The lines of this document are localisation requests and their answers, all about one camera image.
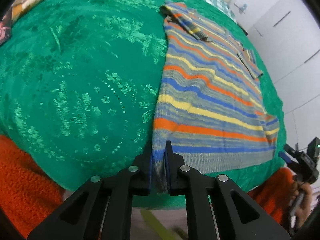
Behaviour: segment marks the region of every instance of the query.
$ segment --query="green bedspread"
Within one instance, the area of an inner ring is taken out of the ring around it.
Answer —
[[[0,48],[0,132],[62,187],[76,190],[92,175],[114,175],[151,138],[167,49],[158,13],[164,1],[45,0],[15,24]],[[185,2],[254,49],[228,16],[205,1],[171,1]],[[280,120],[278,151],[286,141],[282,102],[256,57],[265,107]],[[282,164],[275,156],[225,173],[248,191]],[[154,194],[135,204],[184,202]]]

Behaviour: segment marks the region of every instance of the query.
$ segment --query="white cabinet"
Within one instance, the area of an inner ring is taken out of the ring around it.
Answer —
[[[248,31],[248,38],[274,83],[320,49],[320,29],[301,0],[279,0]]]
[[[248,30],[248,38],[283,101],[287,143],[304,149],[315,136],[320,138],[317,22],[301,0],[279,0]]]

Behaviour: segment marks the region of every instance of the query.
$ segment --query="blue stripe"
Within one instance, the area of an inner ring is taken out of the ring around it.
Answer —
[[[171,27],[171,26],[167,26],[166,29],[171,29],[171,30],[177,31],[176,28]],[[179,34],[180,34],[182,37],[184,37],[186,40],[190,41],[190,42],[194,42],[194,41],[195,41],[192,36],[190,36],[189,34],[187,34],[187,33],[185,33],[185,32],[183,32],[183,33],[179,32]],[[215,49],[212,48],[212,47],[207,46],[206,49],[209,50],[209,51],[212,52],[212,53],[221,55],[221,52],[215,50]],[[231,55],[230,55],[230,56],[227,56],[227,55],[224,54],[223,57],[224,57],[225,59],[227,59],[229,63],[232,63],[233,65],[239,67],[240,69],[243,69],[243,67],[244,67],[243,64],[241,64],[240,62],[234,61],[234,58],[231,57]],[[244,75],[246,75],[246,77],[252,79],[253,82],[256,83],[256,85],[258,85],[258,84],[257,84],[258,80],[257,80],[257,82],[255,82],[256,80],[254,80],[254,79],[252,78],[252,76],[250,75],[250,73],[247,72],[247,68],[246,68],[246,69],[243,69],[243,70],[244,70]]]
[[[251,118],[255,118],[257,119],[258,116],[256,114],[250,114],[250,113],[247,113],[245,112],[244,110],[238,108],[238,107],[235,107],[233,106],[232,104],[230,103],[226,103],[226,102],[223,102],[221,101],[220,99],[217,99],[217,98],[214,98],[214,97],[210,97],[208,95],[205,95],[201,92],[201,90],[197,87],[197,86],[187,86],[187,87],[183,87],[181,86],[180,84],[178,84],[174,79],[172,78],[162,78],[161,80],[161,83],[168,83],[170,84],[172,87],[174,87],[174,89],[180,91],[180,92],[184,92],[184,91],[190,91],[190,92],[195,92],[197,94],[197,96],[199,98],[202,98],[204,100],[207,100],[207,101],[210,101],[210,102],[213,102],[213,103],[216,103],[218,105],[221,105],[221,106],[224,106],[224,107],[227,107],[229,109],[232,109],[234,111],[237,111],[241,114],[243,114],[244,116],[247,116],[247,117],[251,117]]]
[[[285,154],[283,151],[279,152],[279,157],[283,159],[287,164],[292,163],[292,160],[290,159],[290,157],[287,154]]]
[[[178,146],[172,145],[174,153],[245,153],[245,152],[265,152],[275,150],[275,146],[262,148],[246,147],[195,147],[195,146]]]
[[[165,27],[165,29],[168,29],[168,30],[173,30],[173,31],[178,31],[178,33],[182,36],[182,37],[184,37],[186,40],[188,40],[188,41],[190,41],[190,42],[194,42],[195,41],[195,39],[192,37],[192,36],[190,36],[190,34],[188,34],[188,33],[186,33],[186,32],[179,32],[179,30],[177,30],[176,28],[174,28],[174,27],[172,27],[172,26],[166,26]],[[216,53],[216,54],[219,54],[220,52],[218,52],[216,49],[214,49],[213,47],[209,47],[209,46],[206,46],[206,49],[207,50],[209,50],[209,51],[211,51],[211,52],[213,52],[213,53]],[[230,56],[228,56],[228,55],[223,55],[225,58],[227,58],[230,62],[232,62],[233,64],[236,64],[234,61],[233,61],[233,57],[231,57],[231,55]]]
[[[185,18],[183,18],[183,17],[178,17],[178,20],[180,20],[181,21],[181,23],[183,23],[185,26],[183,26],[183,27],[188,27],[189,29],[190,29],[190,27],[195,27],[196,28],[196,26],[192,23],[192,21],[189,21],[189,20],[187,20],[187,19],[185,19]]]
[[[225,121],[222,121],[219,119],[213,119],[208,116],[201,116],[201,120],[199,120],[198,114],[189,113],[186,110],[181,110],[181,109],[175,108],[173,105],[171,105],[169,103],[161,103],[161,104],[158,103],[157,107],[158,107],[157,108],[158,112],[155,112],[155,117],[154,117],[155,119],[164,117],[163,115],[159,114],[159,112],[161,112],[161,113],[165,113],[165,118],[167,120],[177,122],[176,114],[177,114],[177,112],[181,111],[181,116],[183,116],[183,123],[187,123],[187,124],[194,125],[197,127],[204,127],[204,128],[221,130],[221,131],[226,131],[226,132],[239,131],[238,124],[225,122]],[[260,125],[259,120],[257,120],[257,119],[254,120],[253,125]],[[248,129],[245,127],[243,127],[243,129],[239,133],[243,133],[243,134],[246,134],[249,136],[259,136],[259,137],[266,136],[264,131],[251,130],[251,129]]]
[[[201,59],[199,59],[198,57],[196,57],[194,54],[188,52],[187,50],[183,50],[183,49],[178,49],[176,48],[176,46],[174,44],[169,44],[168,48],[170,49],[174,49],[178,54],[187,54],[188,56],[190,56],[194,61],[196,61],[197,63],[200,63],[202,65],[207,65],[207,66],[212,66],[215,65],[217,67],[217,70],[221,73],[223,73],[225,76],[227,76],[228,78],[241,83],[242,85],[244,85],[244,87],[246,88],[247,92],[250,92],[250,94],[252,94],[257,100],[260,101],[260,98],[257,97],[256,93],[250,89],[247,84],[245,84],[242,80],[240,80],[237,76],[232,76],[231,74],[227,73],[223,68],[219,67],[219,65],[213,61],[212,63],[203,61]]]
[[[257,76],[257,77],[259,77],[260,75],[261,75],[261,70],[260,69],[258,69],[258,68],[255,68],[255,67],[253,67],[253,66],[251,66],[250,64],[248,64],[247,63],[247,56],[245,55],[245,53],[244,53],[244,51],[242,51],[241,53],[240,53],[240,55],[242,56],[242,58],[243,59],[241,59],[241,61],[245,61],[245,62],[243,62],[245,65],[248,65],[248,66],[246,66],[247,68],[250,68],[250,69],[248,69],[249,70],[249,72],[250,71],[253,71],[253,73]]]
[[[272,125],[272,124],[274,124],[274,123],[276,123],[276,122],[278,122],[278,121],[279,121],[278,118],[275,118],[275,119],[273,119],[272,121],[267,122],[267,123],[266,123],[266,126]]]
[[[175,2],[167,2],[165,3],[165,5],[170,5],[172,8],[176,9],[176,10],[181,10],[183,11],[184,13],[188,14],[188,9],[187,7],[182,7],[181,5],[178,5],[177,3]]]
[[[211,31],[212,31],[213,33],[215,33],[216,35],[218,35],[219,37],[222,36],[220,33],[216,33],[216,32],[214,32],[212,29],[211,29]],[[213,39],[214,43],[216,43],[216,44],[222,46],[223,48],[227,49],[228,51],[230,51],[230,47],[228,46],[228,44],[226,44],[226,43],[224,43],[224,42],[221,42],[221,41],[218,40],[218,39],[214,39],[214,38],[212,38],[212,37],[211,37],[210,39]]]

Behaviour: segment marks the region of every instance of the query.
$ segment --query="orange fuzzy fabric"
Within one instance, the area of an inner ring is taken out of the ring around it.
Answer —
[[[0,206],[22,236],[62,203],[62,193],[30,155],[0,135]]]
[[[292,183],[292,172],[288,168],[280,168],[266,182],[248,192],[248,195],[274,220],[286,227]]]
[[[292,183],[291,171],[281,168],[248,194],[282,224]],[[62,195],[29,154],[0,135],[0,206],[25,238],[62,203]]]

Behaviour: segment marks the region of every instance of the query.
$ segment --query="human hand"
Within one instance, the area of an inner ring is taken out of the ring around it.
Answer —
[[[291,200],[293,201],[298,195],[299,195],[299,189],[302,189],[305,191],[305,196],[303,201],[301,202],[301,205],[296,210],[296,218],[298,220],[298,228],[300,228],[304,222],[307,220],[307,217],[310,214],[311,211],[311,203],[312,203],[312,188],[309,183],[300,183],[300,182],[294,182],[292,184],[292,194],[291,194]]]
[[[9,30],[9,27],[3,26],[3,22],[0,22],[0,39],[3,39],[6,35],[6,30]]]

